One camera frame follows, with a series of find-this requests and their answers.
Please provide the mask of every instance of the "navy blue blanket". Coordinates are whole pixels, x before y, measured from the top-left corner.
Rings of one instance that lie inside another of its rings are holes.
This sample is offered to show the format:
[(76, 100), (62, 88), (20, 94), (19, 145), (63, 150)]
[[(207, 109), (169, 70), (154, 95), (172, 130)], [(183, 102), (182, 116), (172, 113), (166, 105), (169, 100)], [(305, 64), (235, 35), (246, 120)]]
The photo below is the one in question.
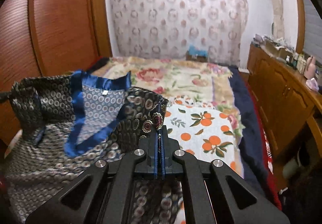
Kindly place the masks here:
[(239, 144), (244, 167), (244, 180), (262, 195), (268, 196), (268, 169), (263, 159), (263, 143), (254, 104), (237, 68), (229, 67), (233, 76), (229, 79), (234, 92), (235, 106), (241, 114), (243, 138)]

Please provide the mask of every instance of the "dark patterned fabric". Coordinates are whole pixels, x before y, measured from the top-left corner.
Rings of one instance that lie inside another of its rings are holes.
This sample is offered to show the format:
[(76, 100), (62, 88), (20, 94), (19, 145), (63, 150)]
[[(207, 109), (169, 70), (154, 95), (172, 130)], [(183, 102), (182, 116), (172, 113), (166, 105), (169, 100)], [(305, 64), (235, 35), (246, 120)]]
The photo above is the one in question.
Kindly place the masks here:
[[(104, 100), (101, 98), (101, 102), (106, 103), (103, 105), (96, 103), (100, 102), (101, 96), (89, 91), (96, 92), (95, 89), (83, 87), (89, 128), (85, 128), (87, 132), (84, 131), (82, 140), (87, 138), (86, 134), (94, 133), (96, 126), (100, 127), (103, 123), (108, 123), (107, 120), (113, 119), (123, 103), (126, 119), (99, 145), (81, 156), (70, 158), (64, 152), (64, 144), (75, 120), (70, 96), (70, 76), (27, 78), (13, 85), (10, 103), (23, 129), (23, 138), (18, 140), (6, 159), (5, 177), (9, 183), (8, 195), (12, 208), (21, 222), (25, 222), (32, 211), (97, 160), (112, 162), (121, 159), (124, 152), (137, 148), (139, 138), (149, 136), (152, 127), (162, 127), (167, 100), (161, 95), (133, 87), (127, 93), (107, 93)], [(98, 117), (91, 114), (93, 111), (90, 109), (98, 111)], [(41, 131), (42, 139), (35, 145), (34, 140)], [(145, 193), (143, 190), (146, 185), (148, 189)], [(156, 199), (155, 192), (169, 185), (169, 192), (163, 192)], [(159, 181), (142, 181), (136, 184), (136, 189), (138, 195), (136, 194), (134, 200), (132, 223), (174, 222), (178, 205), (182, 201), (178, 182), (166, 185)]]

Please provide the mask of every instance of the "orange fruit pattern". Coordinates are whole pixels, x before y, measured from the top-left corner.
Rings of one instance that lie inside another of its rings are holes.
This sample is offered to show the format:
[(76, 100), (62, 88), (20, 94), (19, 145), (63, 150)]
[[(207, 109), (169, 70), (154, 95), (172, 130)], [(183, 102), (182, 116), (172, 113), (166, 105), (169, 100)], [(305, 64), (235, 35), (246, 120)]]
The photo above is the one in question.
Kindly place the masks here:
[(194, 151), (193, 150), (186, 150), (186, 152), (189, 152), (190, 154), (194, 155)]
[(228, 118), (228, 116), (225, 114), (225, 113), (220, 113), (219, 116), (222, 118), (222, 119), (226, 119)]
[(209, 142), (205, 142), (204, 144), (202, 144), (202, 148), (205, 150), (205, 151), (209, 151), (209, 150), (212, 150), (212, 145), (211, 143)]
[(232, 163), (230, 163), (230, 167), (233, 171), (236, 171), (236, 162), (233, 161)]
[(206, 119), (210, 119), (211, 118), (211, 114), (206, 112), (204, 115), (203, 115)]
[(189, 139), (191, 139), (191, 135), (189, 133), (186, 133), (186, 132), (182, 133), (180, 137), (184, 141), (188, 141)]
[(211, 136), (209, 141), (212, 145), (219, 145), (221, 143), (221, 139), (218, 136)]
[(223, 132), (226, 132), (226, 131), (229, 131), (229, 127), (226, 126), (226, 125), (223, 125), (220, 127), (220, 129), (223, 131)]
[(212, 124), (210, 119), (202, 119), (200, 123), (202, 126), (210, 126)]

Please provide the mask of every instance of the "blue satin fabric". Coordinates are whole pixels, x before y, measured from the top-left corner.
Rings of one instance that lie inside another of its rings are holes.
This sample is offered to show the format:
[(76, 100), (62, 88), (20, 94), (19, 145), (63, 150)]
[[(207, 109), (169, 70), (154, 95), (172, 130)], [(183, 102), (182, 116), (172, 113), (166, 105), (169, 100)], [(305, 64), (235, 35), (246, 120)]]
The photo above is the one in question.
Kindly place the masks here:
[(64, 146), (66, 155), (73, 158), (84, 154), (86, 151), (94, 148), (101, 141), (105, 140), (116, 127), (116, 125), (125, 118), (124, 109), (122, 107), (114, 121), (77, 145), (77, 137), (85, 121), (84, 100), (82, 96), (83, 85), (103, 90), (128, 91), (131, 87), (131, 72), (128, 72), (125, 76), (115, 80), (93, 76), (82, 70), (78, 70), (73, 73), (70, 79), (70, 87), (76, 119), (74, 128)]

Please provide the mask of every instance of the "curtain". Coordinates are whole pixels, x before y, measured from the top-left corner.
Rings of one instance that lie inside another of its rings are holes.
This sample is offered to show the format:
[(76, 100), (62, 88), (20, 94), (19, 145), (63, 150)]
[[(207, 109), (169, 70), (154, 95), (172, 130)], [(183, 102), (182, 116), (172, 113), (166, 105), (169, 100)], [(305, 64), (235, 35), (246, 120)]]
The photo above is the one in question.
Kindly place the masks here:
[(247, 0), (111, 0), (122, 56), (185, 59), (190, 45), (209, 61), (240, 63)]

